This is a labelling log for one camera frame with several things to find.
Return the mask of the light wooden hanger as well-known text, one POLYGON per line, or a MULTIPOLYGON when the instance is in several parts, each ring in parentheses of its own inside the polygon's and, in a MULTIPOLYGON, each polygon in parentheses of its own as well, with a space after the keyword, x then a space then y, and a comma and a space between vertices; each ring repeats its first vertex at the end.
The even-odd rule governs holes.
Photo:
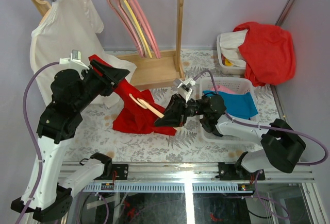
POLYGON ((148 102, 146 102, 145 100, 143 99, 140 99, 140 98, 137 98, 135 99, 133 97, 132 94, 129 94, 129 97, 137 104, 139 105, 141 108, 143 109, 147 109, 147 110, 150 110, 152 113, 154 113, 158 118, 163 118, 164 115, 158 111, 156 108, 154 108, 153 106, 151 106, 148 102))

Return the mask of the red t shirt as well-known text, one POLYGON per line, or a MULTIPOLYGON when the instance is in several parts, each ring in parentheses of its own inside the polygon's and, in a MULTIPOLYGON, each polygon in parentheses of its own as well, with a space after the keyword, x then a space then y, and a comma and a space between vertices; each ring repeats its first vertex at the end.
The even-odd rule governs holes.
POLYGON ((119 83, 119 86, 115 89, 111 96, 99 96, 92 102, 93 104, 105 104, 107 107, 114 106, 119 102, 119 100, 124 102, 123 109, 113 121, 113 130, 132 134, 158 133, 170 136, 174 136, 176 134, 176 129, 174 128, 155 127, 154 122, 158 118, 157 115, 148 109, 140 107, 129 96, 129 94, 131 94, 135 99, 140 98, 145 100, 160 113, 165 111, 164 107, 155 103, 150 90, 139 91, 129 83, 134 71, 137 68, 134 64, 125 60, 120 60, 111 55, 107 55, 106 60, 103 60, 98 55, 92 55, 89 57, 89 61, 92 60, 106 66, 129 70, 128 76, 126 76, 124 80, 119 83))

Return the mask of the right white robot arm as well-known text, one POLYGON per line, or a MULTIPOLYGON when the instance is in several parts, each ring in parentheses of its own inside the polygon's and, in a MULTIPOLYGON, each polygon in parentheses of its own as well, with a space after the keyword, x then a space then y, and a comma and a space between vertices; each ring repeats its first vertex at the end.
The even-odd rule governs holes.
POLYGON ((236 176, 241 180, 254 177, 259 170, 274 167, 283 173, 293 172, 298 164, 305 142, 282 119, 269 125, 230 116, 223 98, 213 94, 201 99, 184 100, 174 94, 166 107, 163 117, 156 119, 156 127, 178 128, 184 126, 188 117, 202 116, 200 124, 207 133, 222 137, 238 137, 262 147, 255 152, 243 152, 233 164, 236 176))

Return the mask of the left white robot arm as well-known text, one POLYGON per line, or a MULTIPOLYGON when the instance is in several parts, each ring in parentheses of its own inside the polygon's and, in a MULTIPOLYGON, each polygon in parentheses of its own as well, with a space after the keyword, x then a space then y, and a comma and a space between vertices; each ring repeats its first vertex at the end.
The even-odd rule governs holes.
POLYGON ((98 96, 110 96, 128 74, 126 69, 92 60, 89 65, 55 75, 52 100, 40 116, 37 131, 30 133, 36 159, 29 184, 25 193, 11 203, 18 220, 26 213, 32 213, 39 222, 60 219, 70 209, 73 198, 92 180, 112 176, 112 159, 97 152, 66 180, 58 181, 65 153, 83 119, 81 112, 98 96))

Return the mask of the white t shirt on hanger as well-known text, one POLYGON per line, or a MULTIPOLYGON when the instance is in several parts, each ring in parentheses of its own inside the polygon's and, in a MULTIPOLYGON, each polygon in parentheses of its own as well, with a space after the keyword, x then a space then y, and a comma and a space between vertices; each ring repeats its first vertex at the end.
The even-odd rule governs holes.
POLYGON ((66 58, 72 50, 82 54, 82 62, 89 65, 89 57, 97 55, 113 67, 130 71, 127 81, 136 70, 136 65, 105 53, 97 34, 104 29, 92 0, 57 0, 49 14, 31 33, 30 65, 33 72, 41 67, 66 58))

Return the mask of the yellow hanger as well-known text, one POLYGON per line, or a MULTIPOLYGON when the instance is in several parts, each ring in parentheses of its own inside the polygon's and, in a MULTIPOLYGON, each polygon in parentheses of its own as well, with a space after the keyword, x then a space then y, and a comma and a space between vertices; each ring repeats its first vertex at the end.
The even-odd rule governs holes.
POLYGON ((133 36, 140 56, 152 58, 150 48, 130 4, 127 0, 118 0, 118 7, 133 36))

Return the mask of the pink hanger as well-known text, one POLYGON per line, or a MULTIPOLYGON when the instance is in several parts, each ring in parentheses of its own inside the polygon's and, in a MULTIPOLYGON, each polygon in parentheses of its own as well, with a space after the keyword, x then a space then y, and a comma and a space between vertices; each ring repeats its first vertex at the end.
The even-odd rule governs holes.
POLYGON ((130 4, 130 6, 137 18, 137 21, 142 29, 142 32, 145 36, 146 42, 150 48, 151 53, 153 51, 155 58, 160 59, 161 55, 160 55, 160 51, 158 48, 158 44, 156 42, 152 28, 147 20, 147 17, 145 15, 141 5, 139 4, 138 0, 127 0, 127 1, 130 4))
POLYGON ((121 21, 122 25, 124 26, 124 28, 126 29, 128 35, 131 37, 136 49, 137 49, 137 46, 136 46, 136 43, 134 42, 134 39, 133 39, 133 36, 131 34, 131 32, 129 31, 128 27, 127 27, 127 23, 126 21, 124 20, 123 16, 122 16, 122 13, 120 12, 119 10, 119 7, 118 7, 118 0, 106 0, 108 2, 108 5, 109 7, 114 11, 114 13, 117 15, 117 17, 119 18, 119 20, 121 21))

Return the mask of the wooden clothes rack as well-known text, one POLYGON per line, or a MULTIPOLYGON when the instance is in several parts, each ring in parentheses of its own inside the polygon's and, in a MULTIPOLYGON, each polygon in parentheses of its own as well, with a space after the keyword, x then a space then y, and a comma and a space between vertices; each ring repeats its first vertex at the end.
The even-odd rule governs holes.
POLYGON ((176 78, 184 79, 180 58, 184 0, 177 0, 176 49, 161 51, 160 59, 143 59, 137 54, 121 55, 137 66, 132 84, 138 89, 169 87, 176 78))

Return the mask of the floral table cloth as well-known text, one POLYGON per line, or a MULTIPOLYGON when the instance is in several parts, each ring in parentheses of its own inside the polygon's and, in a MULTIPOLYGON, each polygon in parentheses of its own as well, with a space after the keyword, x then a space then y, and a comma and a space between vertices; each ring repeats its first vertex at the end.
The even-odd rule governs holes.
MULTIPOLYGON (((188 77, 204 69, 209 69, 213 76, 226 77, 221 72, 216 50, 182 50, 181 62, 188 77)), ((151 93, 156 103, 166 107, 174 90, 175 87, 152 89, 151 93)), ((261 122, 268 124, 280 117, 272 86, 256 87, 254 93, 261 122)), ((100 152, 115 162, 234 162, 243 152, 261 148, 254 143, 236 144, 231 136, 224 137, 229 140, 225 143, 209 142, 202 138, 199 117, 188 118, 176 136, 117 132, 112 129, 112 123, 122 108, 121 100, 111 108, 105 105, 86 108, 64 161, 77 162, 100 152)))

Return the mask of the white laundry basket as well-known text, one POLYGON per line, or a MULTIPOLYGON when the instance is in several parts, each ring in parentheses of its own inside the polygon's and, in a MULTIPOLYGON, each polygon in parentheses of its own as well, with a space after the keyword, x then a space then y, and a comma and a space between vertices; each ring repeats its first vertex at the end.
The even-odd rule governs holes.
MULTIPOLYGON (((247 79, 242 78, 234 78, 234 77, 214 77, 214 81, 216 85, 221 85, 229 90, 235 92, 236 94, 243 95, 246 93, 250 93, 253 99, 253 104, 256 106, 256 97, 254 94, 254 88, 251 84, 251 82, 247 79)), ((211 90, 213 87, 211 78, 203 78, 200 81, 200 87, 199 87, 199 94, 200 96, 203 95, 203 91, 211 90)), ((216 136, 214 134, 206 132, 201 127, 201 137, 203 140, 207 142, 214 142, 214 143, 234 143, 234 144, 240 144, 240 143, 256 143, 257 140, 253 138, 251 135, 248 136, 236 136, 236 133, 233 135, 223 135, 222 137, 216 136)))

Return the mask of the rear white basket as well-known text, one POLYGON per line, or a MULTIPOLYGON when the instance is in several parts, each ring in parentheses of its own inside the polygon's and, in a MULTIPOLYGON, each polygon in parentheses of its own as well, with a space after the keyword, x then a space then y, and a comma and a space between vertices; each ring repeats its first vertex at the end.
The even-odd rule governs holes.
POLYGON ((244 67, 238 67, 238 66, 225 66, 224 64, 224 58, 221 52, 220 48, 220 35, 217 36, 217 55, 218 60, 221 68, 221 72, 226 75, 244 75, 245 68, 244 67))

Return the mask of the white garment in rear basket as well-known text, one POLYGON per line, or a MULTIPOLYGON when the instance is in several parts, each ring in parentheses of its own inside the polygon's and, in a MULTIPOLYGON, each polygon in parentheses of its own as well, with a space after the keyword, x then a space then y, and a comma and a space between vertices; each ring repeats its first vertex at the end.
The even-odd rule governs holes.
POLYGON ((220 34, 220 50, 224 58, 225 66, 236 66, 245 68, 246 61, 239 51, 239 47, 244 43, 247 29, 220 34))

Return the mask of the red garment on rear basket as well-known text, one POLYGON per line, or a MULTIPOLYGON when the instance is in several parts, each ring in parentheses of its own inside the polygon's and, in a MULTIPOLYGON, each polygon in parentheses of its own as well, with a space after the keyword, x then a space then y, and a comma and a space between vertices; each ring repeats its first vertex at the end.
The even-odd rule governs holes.
POLYGON ((279 85, 295 75, 296 58, 291 33, 279 26, 246 22, 234 32, 246 31, 238 47, 246 61, 244 77, 253 86, 279 85))

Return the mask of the aluminium rail frame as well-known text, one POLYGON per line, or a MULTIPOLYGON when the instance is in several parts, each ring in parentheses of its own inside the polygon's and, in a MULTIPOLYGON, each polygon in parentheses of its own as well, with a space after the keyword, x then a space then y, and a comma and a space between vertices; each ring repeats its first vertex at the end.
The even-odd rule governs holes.
POLYGON ((239 178, 224 163, 115 163, 56 223, 328 223, 307 166, 239 178))

